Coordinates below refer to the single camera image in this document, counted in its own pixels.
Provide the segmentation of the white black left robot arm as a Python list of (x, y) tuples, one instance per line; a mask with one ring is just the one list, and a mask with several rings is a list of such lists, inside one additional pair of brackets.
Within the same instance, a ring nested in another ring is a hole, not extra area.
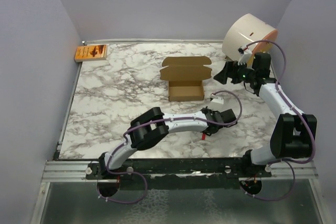
[(99, 157), (98, 173), (104, 179), (112, 178), (131, 155), (154, 147), (168, 134), (200, 132), (211, 136), (237, 124), (238, 118), (231, 109), (219, 112), (203, 108), (190, 114), (169, 114), (159, 107), (151, 108), (131, 121), (123, 143)]

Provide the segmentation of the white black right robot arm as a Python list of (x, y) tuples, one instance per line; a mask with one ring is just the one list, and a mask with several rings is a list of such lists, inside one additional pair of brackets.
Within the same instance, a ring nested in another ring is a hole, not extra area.
[(249, 84), (277, 118), (270, 142), (261, 148), (248, 150), (241, 159), (241, 171), (254, 177), (266, 165), (281, 161), (306, 164), (312, 161), (316, 146), (317, 118), (299, 110), (283, 93), (277, 79), (270, 77), (271, 56), (258, 52), (253, 64), (228, 61), (214, 80), (226, 84)]

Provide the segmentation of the brown cardboard box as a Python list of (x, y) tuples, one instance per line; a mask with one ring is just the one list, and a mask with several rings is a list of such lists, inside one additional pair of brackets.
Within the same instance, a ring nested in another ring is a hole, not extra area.
[(170, 102), (202, 101), (203, 81), (212, 77), (212, 61), (207, 56), (166, 57), (160, 79), (168, 83)]

